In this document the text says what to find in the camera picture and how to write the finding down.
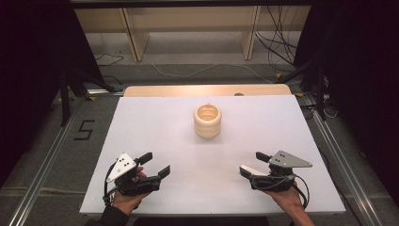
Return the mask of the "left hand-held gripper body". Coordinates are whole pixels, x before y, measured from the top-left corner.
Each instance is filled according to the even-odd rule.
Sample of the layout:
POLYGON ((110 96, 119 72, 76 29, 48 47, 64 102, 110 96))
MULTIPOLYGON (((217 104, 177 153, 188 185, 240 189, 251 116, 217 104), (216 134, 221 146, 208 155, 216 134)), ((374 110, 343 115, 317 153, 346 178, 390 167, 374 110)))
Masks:
POLYGON ((151 177, 139 177, 137 175, 139 166, 128 153, 122 153, 105 176, 105 196, 109 197, 116 190, 123 196, 130 197, 158 190, 162 179, 158 177, 158 174, 151 177))

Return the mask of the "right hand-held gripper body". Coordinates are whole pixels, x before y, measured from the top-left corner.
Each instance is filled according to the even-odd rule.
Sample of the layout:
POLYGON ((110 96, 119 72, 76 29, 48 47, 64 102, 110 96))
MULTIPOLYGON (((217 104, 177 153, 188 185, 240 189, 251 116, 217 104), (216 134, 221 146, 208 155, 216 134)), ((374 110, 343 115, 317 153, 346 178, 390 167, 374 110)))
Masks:
POLYGON ((249 179, 252 189, 262 191, 282 192, 290 189, 295 183, 293 168, 311 168, 312 163, 285 151, 278 151, 269 155, 271 159, 267 163, 269 173, 266 177, 249 179))

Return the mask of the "person's left hand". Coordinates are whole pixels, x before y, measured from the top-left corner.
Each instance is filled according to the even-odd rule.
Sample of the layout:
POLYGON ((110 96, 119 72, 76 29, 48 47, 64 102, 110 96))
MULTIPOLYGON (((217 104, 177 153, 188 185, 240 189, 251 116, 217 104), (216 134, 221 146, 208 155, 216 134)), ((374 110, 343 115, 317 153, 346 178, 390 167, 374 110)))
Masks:
POLYGON ((116 191, 112 206, 118 208, 125 215, 130 216, 147 196, 149 196, 149 193, 139 194, 134 197, 123 196, 120 192, 116 191))

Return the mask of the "person's right hand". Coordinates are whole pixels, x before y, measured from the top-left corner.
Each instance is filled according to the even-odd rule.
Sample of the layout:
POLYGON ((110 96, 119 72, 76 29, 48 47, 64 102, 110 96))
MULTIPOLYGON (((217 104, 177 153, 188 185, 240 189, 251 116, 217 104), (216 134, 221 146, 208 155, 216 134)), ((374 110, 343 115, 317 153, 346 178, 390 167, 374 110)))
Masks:
POLYGON ((300 211, 304 211, 299 194, 292 187, 282 192, 265 191, 265 194, 269 195, 288 215, 298 214, 300 211))

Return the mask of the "white table board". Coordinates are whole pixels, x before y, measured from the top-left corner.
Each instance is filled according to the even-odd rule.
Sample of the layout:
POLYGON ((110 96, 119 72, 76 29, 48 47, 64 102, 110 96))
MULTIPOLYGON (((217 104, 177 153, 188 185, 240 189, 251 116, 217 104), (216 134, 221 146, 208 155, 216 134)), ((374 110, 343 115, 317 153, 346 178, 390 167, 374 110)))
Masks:
POLYGON ((310 195, 312 214, 344 210, 293 95, 120 98, 81 213, 104 210, 104 178, 121 153, 152 153, 144 171, 153 176, 170 166, 159 190, 135 210, 136 216, 264 216, 279 213, 273 200, 251 188, 241 165, 267 173, 256 152, 285 151, 312 163, 296 169, 298 186, 310 195), (194 111, 204 104, 222 113, 220 133, 210 139, 194 130, 194 111))

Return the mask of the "cream ribbed cup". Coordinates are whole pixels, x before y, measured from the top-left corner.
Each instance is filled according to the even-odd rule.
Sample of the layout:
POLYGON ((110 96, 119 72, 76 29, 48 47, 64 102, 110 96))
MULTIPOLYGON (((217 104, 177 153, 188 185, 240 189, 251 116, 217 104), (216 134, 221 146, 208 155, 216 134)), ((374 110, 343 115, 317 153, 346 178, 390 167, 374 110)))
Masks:
POLYGON ((222 113, 216 105, 200 105, 194 111, 194 130, 202 138, 216 137, 221 130, 222 113))

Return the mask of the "short aluminium bar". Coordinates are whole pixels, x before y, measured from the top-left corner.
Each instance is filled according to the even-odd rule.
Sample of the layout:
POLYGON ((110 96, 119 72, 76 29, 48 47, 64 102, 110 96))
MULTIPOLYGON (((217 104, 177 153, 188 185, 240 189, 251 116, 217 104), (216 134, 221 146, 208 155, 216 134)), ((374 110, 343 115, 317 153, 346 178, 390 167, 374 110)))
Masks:
POLYGON ((109 91, 106 89, 88 89, 88 95, 95 96, 95 95, 116 95, 116 96, 123 96, 124 91, 109 91))

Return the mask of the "black metal stand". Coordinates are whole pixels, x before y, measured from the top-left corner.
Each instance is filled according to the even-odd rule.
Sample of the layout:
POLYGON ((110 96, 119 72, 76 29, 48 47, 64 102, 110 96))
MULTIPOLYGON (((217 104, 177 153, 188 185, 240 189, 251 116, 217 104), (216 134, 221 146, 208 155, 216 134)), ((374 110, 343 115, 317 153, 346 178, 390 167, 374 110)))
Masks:
POLYGON ((304 75, 300 84, 302 90, 310 90, 316 87, 316 110, 324 121, 326 119, 326 114, 324 113, 324 62, 321 54, 315 53, 307 63, 298 67, 292 73, 279 78, 277 84, 285 84, 301 74, 304 75))
POLYGON ((64 66, 59 76, 62 105, 62 126, 67 124, 71 116, 69 89, 71 89, 74 95, 77 97, 86 96, 88 94, 88 89, 84 85, 85 82, 92 83, 109 92, 120 91, 120 89, 116 89, 110 85, 107 85, 102 79, 101 75, 90 75, 71 65, 64 66))

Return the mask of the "dark curtain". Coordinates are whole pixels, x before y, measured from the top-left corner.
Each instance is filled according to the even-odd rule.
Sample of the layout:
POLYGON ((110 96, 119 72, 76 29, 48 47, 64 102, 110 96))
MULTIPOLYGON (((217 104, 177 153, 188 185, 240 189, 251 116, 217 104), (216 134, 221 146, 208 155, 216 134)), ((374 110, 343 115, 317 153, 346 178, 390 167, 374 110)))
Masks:
POLYGON ((28 150, 65 82, 103 76, 71 0, 0 0, 0 186, 28 150))
POLYGON ((323 52, 328 91, 399 205, 399 0, 314 0, 297 47, 303 65, 341 13, 323 52))

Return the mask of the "light wooden shelf unit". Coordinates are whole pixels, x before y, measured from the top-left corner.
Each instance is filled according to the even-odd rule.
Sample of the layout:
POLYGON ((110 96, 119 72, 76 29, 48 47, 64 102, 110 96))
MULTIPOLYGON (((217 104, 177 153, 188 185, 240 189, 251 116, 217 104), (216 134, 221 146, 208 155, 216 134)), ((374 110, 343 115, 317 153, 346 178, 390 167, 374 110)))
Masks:
POLYGON ((309 6, 90 8, 75 11, 87 33, 124 33, 134 61, 143 58, 153 32, 236 31, 245 60, 251 59, 257 31, 270 31, 278 24, 285 32, 304 28, 309 6))

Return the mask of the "aluminium floor rail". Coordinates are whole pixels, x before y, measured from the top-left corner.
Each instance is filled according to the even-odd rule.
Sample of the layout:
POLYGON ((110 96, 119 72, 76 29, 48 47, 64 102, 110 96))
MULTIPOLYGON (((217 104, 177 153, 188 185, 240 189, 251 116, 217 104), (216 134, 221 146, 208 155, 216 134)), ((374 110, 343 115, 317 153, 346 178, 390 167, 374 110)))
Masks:
POLYGON ((5 186, 1 189, 7 197, 19 198, 18 205, 15 207, 7 226, 24 226, 31 209, 40 194, 40 190, 44 185, 55 161, 61 151, 68 133, 71 130, 75 116, 82 103, 85 101, 83 97, 75 97, 70 105, 72 106, 71 115, 56 128, 54 137, 51 139, 51 146, 43 151, 43 158, 40 161, 37 170, 27 170, 26 167, 32 167, 33 162, 28 161, 22 164, 19 169, 29 171, 32 177, 26 181, 26 186, 5 186))
POLYGON ((359 211, 362 214, 362 217, 365 220, 366 225, 383 226, 381 218, 378 216, 375 207, 368 198, 355 172, 352 170, 349 161, 345 158, 337 139, 327 124, 327 121, 323 121, 319 113, 316 113, 313 118, 351 192, 354 201, 358 206, 359 211))

